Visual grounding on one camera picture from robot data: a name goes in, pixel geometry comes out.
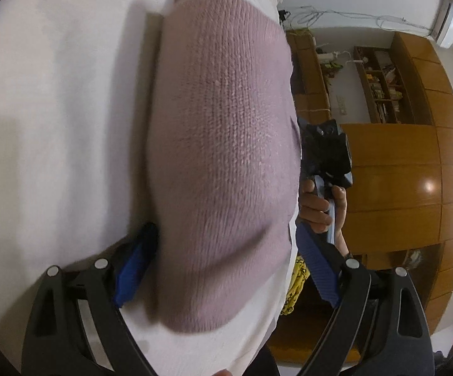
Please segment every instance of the folded sweater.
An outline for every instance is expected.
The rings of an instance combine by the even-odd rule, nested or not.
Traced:
[[[300,139],[281,27],[245,0],[181,0],[165,18],[147,141],[161,320],[231,320],[286,261]]]

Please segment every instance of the blue gripper pad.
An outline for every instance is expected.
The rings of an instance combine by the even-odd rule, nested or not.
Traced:
[[[132,242],[122,245],[115,251],[113,302],[118,308],[134,298],[143,275],[155,257],[157,244],[157,226],[147,223]]]
[[[315,238],[315,233],[306,223],[299,223],[296,227],[296,245],[310,270],[312,280],[324,301],[336,308],[340,303],[338,292],[338,274],[335,273],[328,261],[322,255],[315,242],[321,242]]]

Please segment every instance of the yellow fabric with black print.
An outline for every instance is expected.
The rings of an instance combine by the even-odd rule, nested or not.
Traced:
[[[296,301],[303,290],[303,285],[309,276],[310,272],[308,271],[307,265],[303,261],[303,257],[296,257],[293,274],[291,276],[291,283],[286,294],[286,302],[282,308],[281,315],[289,315],[293,312]]]

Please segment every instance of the wall socket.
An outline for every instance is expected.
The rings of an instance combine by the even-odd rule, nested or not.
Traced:
[[[347,114],[347,108],[345,106],[345,97],[336,95],[336,101],[338,102],[338,109],[340,109],[341,115]]]

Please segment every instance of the white fabric surface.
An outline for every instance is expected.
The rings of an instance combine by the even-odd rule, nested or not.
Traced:
[[[278,21],[277,0],[249,1]],[[44,270],[89,259],[151,218],[146,115],[172,2],[0,2],[0,348],[18,368]],[[124,318],[160,375],[242,374],[274,327],[295,256],[293,245],[216,332],[178,335],[152,322],[151,275],[138,298],[148,303],[133,302]]]

